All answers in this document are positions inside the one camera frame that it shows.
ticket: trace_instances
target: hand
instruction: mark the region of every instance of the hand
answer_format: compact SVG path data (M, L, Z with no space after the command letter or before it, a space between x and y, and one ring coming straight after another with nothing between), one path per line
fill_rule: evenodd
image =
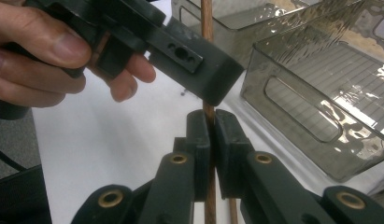
M85 77L73 79L56 66L81 67L95 59L97 52L92 52L66 24L38 9L20 7L22 2L0 1L0 99L14 105L57 105L67 93L82 91ZM54 66L2 49L8 42L20 44ZM133 75L145 82L155 78L149 62L142 55L134 55L115 79L106 80L116 101L135 94L137 84Z

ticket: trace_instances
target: clamp jaw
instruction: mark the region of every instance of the clamp jaw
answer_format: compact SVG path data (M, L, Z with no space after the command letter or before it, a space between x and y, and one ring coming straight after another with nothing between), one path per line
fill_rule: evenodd
M213 147L222 198L241 199L248 224L384 224L384 208L355 189L331 187L322 197L305 190L274 155L254 150L235 115L216 110L214 133L208 135L202 110L191 112L187 136L175 139L153 180L134 191L97 190L72 224L192 224L193 203L206 200Z
M210 105L218 105L244 68L230 56L174 18L164 25L165 15L145 0L26 0L65 22L96 49L109 33L97 69L114 78L134 52L149 51L149 61ZM7 49L39 61L15 43ZM82 75L84 67L66 69L71 77ZM19 119L27 107L0 101L0 119Z

